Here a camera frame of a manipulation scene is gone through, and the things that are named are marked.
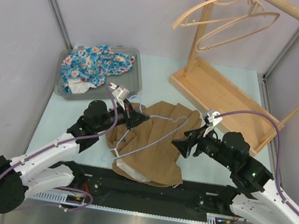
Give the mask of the light blue wire hanger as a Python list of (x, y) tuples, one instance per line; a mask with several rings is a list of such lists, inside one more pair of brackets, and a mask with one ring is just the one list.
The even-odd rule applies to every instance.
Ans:
[(172, 145), (173, 139), (181, 139), (186, 130), (200, 124), (199, 114), (182, 104), (157, 102), (150, 107), (134, 103), (150, 119), (127, 130), (123, 125), (106, 135), (109, 150), (118, 160), (131, 167), (154, 169), (171, 166), (176, 169), (179, 151)]

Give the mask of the tan brown skirt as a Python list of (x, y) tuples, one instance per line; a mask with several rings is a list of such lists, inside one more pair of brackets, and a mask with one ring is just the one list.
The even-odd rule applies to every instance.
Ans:
[(182, 170), (177, 165), (180, 151), (173, 140), (201, 127), (196, 110), (182, 104), (157, 102), (149, 107), (132, 103), (133, 109), (148, 114), (150, 119), (127, 129), (119, 125), (106, 135), (113, 158), (112, 170), (128, 179), (156, 187), (176, 187), (183, 183)]

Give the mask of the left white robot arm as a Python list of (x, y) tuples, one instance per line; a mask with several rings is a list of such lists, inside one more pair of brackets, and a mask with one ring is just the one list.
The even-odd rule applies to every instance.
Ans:
[(88, 149), (116, 126), (131, 129), (149, 118), (128, 100), (114, 104), (111, 110), (102, 100), (94, 100), (77, 122), (50, 144), (12, 159), (0, 156), (0, 214), (15, 210), (27, 196), (38, 192), (57, 187), (80, 189), (84, 178), (63, 160)]

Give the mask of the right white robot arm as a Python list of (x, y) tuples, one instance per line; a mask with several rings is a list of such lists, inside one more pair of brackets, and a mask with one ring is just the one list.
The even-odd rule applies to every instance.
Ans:
[(217, 139), (211, 132), (203, 135), (203, 131), (203, 128), (190, 130), (185, 132), (185, 139), (175, 139), (172, 143), (183, 157), (206, 154), (230, 170), (236, 186), (216, 198), (218, 212), (232, 212), (253, 224), (299, 224), (299, 206), (276, 187), (272, 173), (250, 156), (249, 144), (241, 133), (228, 132)]

